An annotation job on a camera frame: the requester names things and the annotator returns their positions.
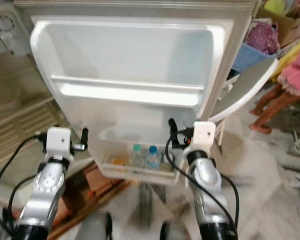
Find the open refrigerator door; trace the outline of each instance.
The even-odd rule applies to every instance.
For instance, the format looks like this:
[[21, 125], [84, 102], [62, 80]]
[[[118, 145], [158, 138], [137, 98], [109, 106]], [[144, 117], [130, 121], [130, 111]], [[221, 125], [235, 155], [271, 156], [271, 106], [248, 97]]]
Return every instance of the open refrigerator door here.
[[[133, 146], [156, 146], [161, 158], [169, 119], [181, 129], [206, 118], [256, 2], [110, 2], [94, 2], [89, 16], [32, 14], [33, 56], [76, 133], [89, 129], [105, 176], [175, 184], [172, 168], [135, 167]], [[181, 168], [182, 150], [170, 152]]]

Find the tiled floor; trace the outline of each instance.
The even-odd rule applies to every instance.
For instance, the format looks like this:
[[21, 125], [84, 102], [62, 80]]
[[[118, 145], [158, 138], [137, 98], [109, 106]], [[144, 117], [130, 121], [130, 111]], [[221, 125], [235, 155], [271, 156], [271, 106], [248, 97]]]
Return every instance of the tiled floor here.
[[[271, 135], [263, 135], [248, 128], [256, 119], [248, 110], [264, 92], [261, 91], [228, 118], [222, 155], [215, 145], [211, 155], [219, 171], [230, 176], [237, 185], [240, 195], [239, 239], [300, 240], [300, 193], [290, 186], [295, 172], [282, 167], [300, 169], [300, 157], [286, 153], [293, 143], [293, 136], [279, 129], [274, 129]], [[282, 119], [285, 119], [284, 124], [289, 124], [289, 120], [281, 116], [276, 120], [279, 121], [277, 126], [282, 125]], [[161, 194], [158, 196], [152, 189], [152, 202], [143, 203], [145, 211], [141, 212], [137, 211], [141, 204], [138, 189], [137, 185], [131, 186], [105, 207], [113, 216], [114, 239], [157, 240], [161, 222], [171, 218], [184, 222], [193, 240], [201, 239], [192, 207], [192, 193], [184, 188], [182, 179], [177, 186], [165, 187], [165, 203], [159, 197]], [[226, 184], [223, 191], [233, 215], [233, 191]], [[135, 221], [136, 214], [139, 218], [148, 219], [148, 228], [141, 228], [140, 223]], [[73, 228], [62, 239], [74, 239], [79, 227]]]

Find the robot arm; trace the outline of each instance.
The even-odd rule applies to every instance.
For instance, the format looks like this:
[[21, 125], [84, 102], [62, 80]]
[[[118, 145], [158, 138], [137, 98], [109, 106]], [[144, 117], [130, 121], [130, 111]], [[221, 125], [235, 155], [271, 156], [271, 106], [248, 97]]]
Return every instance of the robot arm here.
[[73, 147], [68, 128], [49, 128], [43, 142], [46, 143], [46, 164], [34, 179], [33, 192], [16, 222], [12, 240], [47, 239], [59, 198], [65, 191], [65, 177], [70, 162], [74, 161], [74, 152], [84, 151], [88, 147], [88, 129], [82, 131], [81, 144]]
[[[215, 129], [216, 126], [212, 122], [197, 121], [193, 124], [193, 128], [178, 132], [186, 136], [186, 145], [172, 143], [172, 148], [174, 146], [184, 148], [183, 158], [189, 165], [188, 177], [192, 178], [190, 187], [194, 196], [195, 215], [202, 239], [236, 240], [238, 239], [236, 229], [230, 219], [227, 201], [221, 189], [221, 175], [214, 162], [208, 158], [214, 142]], [[178, 133], [174, 131], [171, 138], [176, 139]], [[223, 209], [202, 188], [208, 191], [223, 206]]]

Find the water bottle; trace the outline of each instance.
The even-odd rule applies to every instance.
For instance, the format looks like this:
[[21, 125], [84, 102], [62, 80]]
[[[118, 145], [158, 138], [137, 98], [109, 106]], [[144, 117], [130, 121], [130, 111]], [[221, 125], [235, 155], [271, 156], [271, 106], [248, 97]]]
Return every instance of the water bottle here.
[[151, 169], [155, 169], [159, 167], [160, 159], [158, 154], [158, 149], [156, 146], [151, 146], [149, 148], [149, 152], [147, 153], [146, 157], [146, 165]]
[[141, 146], [140, 144], [133, 145], [133, 151], [131, 153], [131, 161], [134, 167], [136, 168], [144, 168], [145, 160], [141, 154]]

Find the shelf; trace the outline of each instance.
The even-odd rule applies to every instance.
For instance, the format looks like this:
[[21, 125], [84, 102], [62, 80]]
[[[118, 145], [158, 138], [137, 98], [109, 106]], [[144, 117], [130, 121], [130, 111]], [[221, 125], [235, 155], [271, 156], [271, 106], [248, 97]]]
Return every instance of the shelf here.
[[89, 77], [51, 75], [64, 96], [188, 107], [199, 103], [204, 88], [196, 85], [133, 82]]
[[[159, 147], [159, 152], [164, 151], [164, 147]], [[182, 168], [184, 164], [182, 150], [181, 149], [170, 149], [175, 156], [175, 163], [179, 168]], [[122, 159], [127, 165], [111, 164], [114, 158]], [[161, 168], [138, 168], [129, 164], [129, 155], [126, 153], [122, 154], [109, 154], [105, 161], [101, 164], [102, 172], [105, 176], [111, 176], [112, 178], [122, 179], [135, 179], [143, 182], [151, 182], [158, 184], [173, 185], [176, 183], [179, 177], [179, 172], [176, 170], [168, 171]]]

